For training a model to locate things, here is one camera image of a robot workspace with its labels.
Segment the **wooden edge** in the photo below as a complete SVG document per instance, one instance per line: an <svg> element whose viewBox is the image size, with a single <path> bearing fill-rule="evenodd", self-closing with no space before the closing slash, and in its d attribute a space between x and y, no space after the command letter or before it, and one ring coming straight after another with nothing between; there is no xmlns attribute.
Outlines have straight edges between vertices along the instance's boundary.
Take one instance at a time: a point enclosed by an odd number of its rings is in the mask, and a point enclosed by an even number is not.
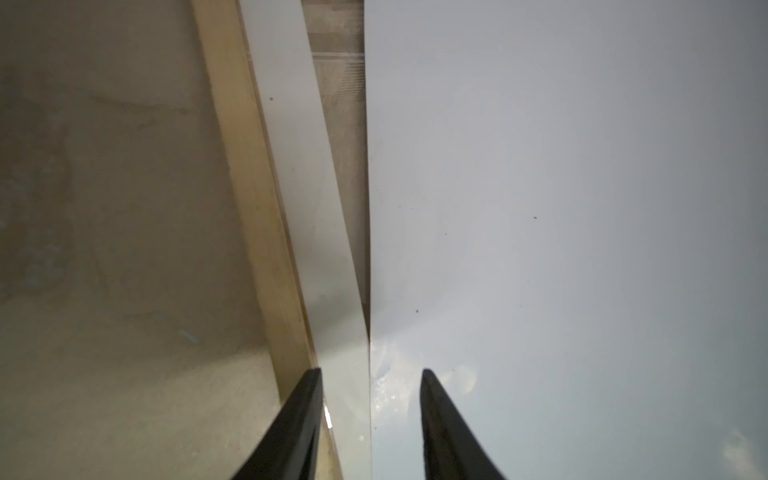
<svg viewBox="0 0 768 480"><path fill-rule="evenodd" d="M280 399L317 367L238 0L191 0ZM328 426L316 478L339 479Z"/></svg>

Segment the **white board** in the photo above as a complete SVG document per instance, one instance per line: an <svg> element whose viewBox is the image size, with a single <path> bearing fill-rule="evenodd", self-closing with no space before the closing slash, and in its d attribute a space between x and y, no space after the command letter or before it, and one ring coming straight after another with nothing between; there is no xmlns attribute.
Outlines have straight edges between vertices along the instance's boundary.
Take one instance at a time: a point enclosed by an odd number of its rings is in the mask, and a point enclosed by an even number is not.
<svg viewBox="0 0 768 480"><path fill-rule="evenodd" d="M342 474L365 480L368 335L301 3L240 7Z"/></svg>
<svg viewBox="0 0 768 480"><path fill-rule="evenodd" d="M374 478L768 473L768 4L366 0Z"/></svg>

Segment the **white strip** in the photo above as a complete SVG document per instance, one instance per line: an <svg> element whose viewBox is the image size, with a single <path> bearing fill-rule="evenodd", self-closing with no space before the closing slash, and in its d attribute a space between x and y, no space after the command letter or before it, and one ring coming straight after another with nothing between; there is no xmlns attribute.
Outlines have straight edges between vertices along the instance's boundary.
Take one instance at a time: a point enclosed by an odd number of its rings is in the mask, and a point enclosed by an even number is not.
<svg viewBox="0 0 768 480"><path fill-rule="evenodd" d="M342 473L366 480L368 337L301 2L240 6Z"/></svg>

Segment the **glossy white surface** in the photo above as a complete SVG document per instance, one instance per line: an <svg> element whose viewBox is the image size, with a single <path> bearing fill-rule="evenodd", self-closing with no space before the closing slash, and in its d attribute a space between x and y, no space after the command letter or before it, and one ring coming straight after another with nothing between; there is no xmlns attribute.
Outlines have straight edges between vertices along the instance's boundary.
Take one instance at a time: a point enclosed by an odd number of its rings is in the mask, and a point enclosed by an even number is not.
<svg viewBox="0 0 768 480"><path fill-rule="evenodd" d="M768 4L366 0L374 478L768 472Z"/></svg>
<svg viewBox="0 0 768 480"><path fill-rule="evenodd" d="M299 0L241 0L342 474L371 476L368 335Z"/></svg>

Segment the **floor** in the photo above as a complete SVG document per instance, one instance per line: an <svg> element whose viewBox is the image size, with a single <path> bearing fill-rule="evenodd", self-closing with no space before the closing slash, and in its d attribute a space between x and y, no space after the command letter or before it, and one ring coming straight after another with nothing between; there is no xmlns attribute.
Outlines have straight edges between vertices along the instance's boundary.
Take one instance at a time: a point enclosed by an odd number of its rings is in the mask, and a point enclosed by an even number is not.
<svg viewBox="0 0 768 480"><path fill-rule="evenodd" d="M228 478L279 408L186 0L0 0L0 464Z"/></svg>

